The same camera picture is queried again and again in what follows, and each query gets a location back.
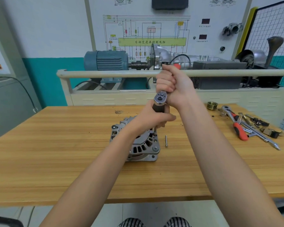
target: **wooden workbench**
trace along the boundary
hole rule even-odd
[[[236,113],[247,112],[229,106]],[[55,204],[108,145],[111,126],[142,108],[47,107],[0,137],[0,206]],[[171,112],[177,119],[158,130],[158,160],[125,163],[107,203],[211,199],[180,116],[175,109]],[[236,137],[229,118],[210,113],[269,194],[284,197],[284,137],[276,140],[281,151],[258,137],[244,142]]]

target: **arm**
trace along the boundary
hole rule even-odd
[[[165,109],[167,113],[156,113],[152,104],[153,101],[148,102],[142,112],[74,180],[40,227],[90,227],[93,224],[136,137],[156,125],[165,126],[166,121],[176,119],[169,114],[169,107]]]
[[[284,226],[284,217],[254,172],[217,128],[190,79],[171,65],[164,69],[157,76],[157,91],[172,92],[168,103],[180,113],[205,182],[228,224]],[[167,71],[173,74],[175,85]]]

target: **hand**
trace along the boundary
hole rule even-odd
[[[131,126],[140,134],[157,126],[165,127],[167,121],[174,121],[176,116],[169,113],[169,106],[165,105],[165,113],[157,113],[153,110],[153,100],[149,100],[143,110],[127,126]]]
[[[167,103],[179,110],[182,105],[185,105],[196,94],[193,82],[184,72],[173,65],[163,64],[162,68],[163,70],[156,76],[156,91],[164,90],[169,92]]]

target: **striped pants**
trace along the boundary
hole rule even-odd
[[[145,227],[143,222],[138,218],[127,218],[118,227]],[[187,220],[182,217],[172,217],[164,227],[190,227]]]

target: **teal motor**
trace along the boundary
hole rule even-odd
[[[128,70],[125,51],[93,51],[84,56],[86,71]],[[120,83],[122,78],[102,78],[101,83]]]

